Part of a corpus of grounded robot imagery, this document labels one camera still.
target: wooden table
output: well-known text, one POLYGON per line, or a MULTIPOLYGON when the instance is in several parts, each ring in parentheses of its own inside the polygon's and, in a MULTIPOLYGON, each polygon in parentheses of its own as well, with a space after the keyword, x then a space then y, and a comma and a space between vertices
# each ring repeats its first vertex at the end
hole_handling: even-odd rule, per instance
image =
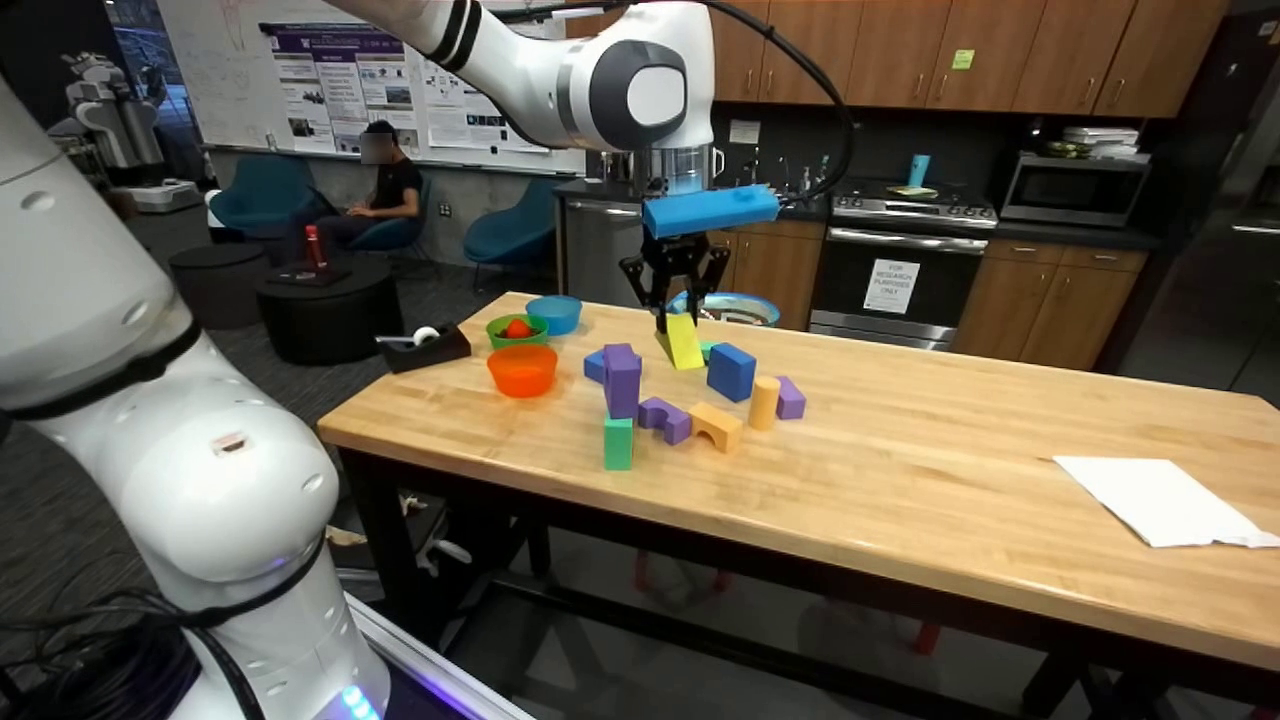
POLYGON ((1238 697, 1280 686, 1280 552, 1153 552, 1050 464, 1164 454, 1275 530, 1280 410, 1265 401, 702 323, 706 340, 733 340, 765 372, 792 375, 809 392, 809 420, 744 433, 727 454, 700 439, 663 448, 638 437, 636 466, 604 473, 604 392, 582 380, 582 357, 598 343, 636 343, 643 394, 733 404, 700 372, 673 372, 651 317, 598 305, 559 343, 554 392, 505 401, 483 368, 483 320, 525 301, 498 297, 465 323, 479 357, 383 375, 329 410, 321 437, 346 454, 465 476, 581 517, 924 591, 932 604, 913 604, 921 615, 939 609, 957 624, 1011 629, 976 621, 1006 610, 1050 629, 1024 630, 1030 644, 1079 635, 1086 652, 1169 659, 1174 679, 1227 676, 1238 697))

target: dark floor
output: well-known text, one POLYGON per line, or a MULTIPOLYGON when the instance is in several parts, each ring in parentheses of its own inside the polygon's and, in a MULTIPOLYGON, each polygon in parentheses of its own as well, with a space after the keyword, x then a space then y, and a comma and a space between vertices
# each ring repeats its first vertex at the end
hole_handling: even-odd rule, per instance
MULTIPOLYGON (((207 242, 202 216, 153 216, 134 220, 134 236, 156 259, 207 242)), ((399 305, 408 323, 458 320, 483 305, 474 274, 465 267, 430 267, 399 259, 399 305)), ((383 368, 381 358, 339 368, 283 363, 263 329, 212 333, 226 358, 247 372, 263 392, 302 420, 321 420, 342 394, 359 392, 383 368)), ((828 604, 809 591, 788 591, 755 578, 733 578, 725 596, 702 596, 702 568, 654 563, 663 596, 632 588, 636 552, 596 542, 582 534, 553 534, 554 574, 573 588, 592 588, 614 599, 646 604, 733 629, 780 646, 844 659, 866 670, 889 670, 924 686, 944 686, 990 707, 1015 707, 1035 652, 949 630, 935 655, 913 655, 907 638, 916 624, 862 610, 851 604, 828 604)), ((148 583, 127 534, 110 509, 96 494, 86 476, 65 458, 38 437, 12 429, 0 442, 0 621, 74 610, 110 588, 148 583)), ((350 591, 374 596, 374 583, 355 578, 350 591)), ((21 685, 35 685, 38 668, 16 668, 33 655, 38 635, 0 630, 0 665, 21 685)), ((638 720, 638 714, 804 714, 804 720, 857 720, 891 714, 857 699, 744 670, 706 655, 676 652, 629 630, 611 630, 589 621, 554 621, 515 599, 496 599, 454 646, 454 659, 479 679, 498 685, 533 714, 573 720, 638 720)), ((1172 707, 1189 720, 1243 720, 1249 707, 1174 691, 1172 707)), ((1085 714, 1079 691, 1058 714, 1085 714)))

